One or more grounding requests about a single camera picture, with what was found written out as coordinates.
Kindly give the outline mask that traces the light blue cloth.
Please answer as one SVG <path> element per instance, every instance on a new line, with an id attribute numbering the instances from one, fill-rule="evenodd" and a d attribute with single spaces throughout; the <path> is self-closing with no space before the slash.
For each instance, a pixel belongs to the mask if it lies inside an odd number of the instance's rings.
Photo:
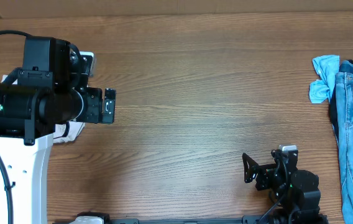
<path id="1" fill-rule="evenodd" d="M 309 100 L 320 104 L 325 100 L 331 102 L 336 85 L 336 73 L 339 71 L 339 55 L 322 55 L 312 59 L 313 68 L 319 79 L 309 85 Z"/>

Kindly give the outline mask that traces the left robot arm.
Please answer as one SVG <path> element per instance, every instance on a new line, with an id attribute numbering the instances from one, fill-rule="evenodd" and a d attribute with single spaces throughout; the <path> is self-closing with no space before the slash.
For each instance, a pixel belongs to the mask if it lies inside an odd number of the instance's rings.
<path id="1" fill-rule="evenodd" d="M 95 62 L 68 41 L 26 36 L 22 66 L 0 82 L 0 223 L 47 222 L 57 125 L 114 122 L 116 91 L 88 86 Z"/>

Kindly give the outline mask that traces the beige shorts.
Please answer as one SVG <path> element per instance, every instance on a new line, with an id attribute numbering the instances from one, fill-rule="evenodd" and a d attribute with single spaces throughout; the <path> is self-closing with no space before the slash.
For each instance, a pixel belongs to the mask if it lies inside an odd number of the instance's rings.
<path id="1" fill-rule="evenodd" d="M 31 146 L 39 137 L 53 134 L 54 143 L 74 141 L 85 124 L 75 121 L 82 109 L 78 92 L 69 84 L 52 87 L 20 85 L 3 76 L 0 91 L 0 135 L 22 138 Z"/>

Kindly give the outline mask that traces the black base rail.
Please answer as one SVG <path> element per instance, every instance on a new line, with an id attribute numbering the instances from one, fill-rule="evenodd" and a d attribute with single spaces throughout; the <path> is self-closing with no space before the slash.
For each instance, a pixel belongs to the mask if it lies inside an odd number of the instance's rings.
<path id="1" fill-rule="evenodd" d="M 242 218 L 199 218 L 199 219 L 168 219 L 168 220 L 138 220 L 136 218 L 110 219 L 104 213 L 88 213 L 104 218 L 104 221 L 95 221 L 104 224 L 256 224 L 261 215 L 244 215 Z"/>

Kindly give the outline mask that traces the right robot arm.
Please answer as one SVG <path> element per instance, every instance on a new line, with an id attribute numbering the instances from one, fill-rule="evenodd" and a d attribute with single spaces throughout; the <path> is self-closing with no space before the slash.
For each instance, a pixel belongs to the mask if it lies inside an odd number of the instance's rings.
<path id="1" fill-rule="evenodd" d="M 297 146 L 280 145 L 271 155 L 274 163 L 265 165 L 258 164 L 246 153 L 242 155 L 244 182 L 255 181 L 255 188 L 268 190 L 272 201 L 263 215 L 245 215 L 242 223 L 327 223 L 327 216 L 320 213 L 319 177 L 297 168 Z"/>

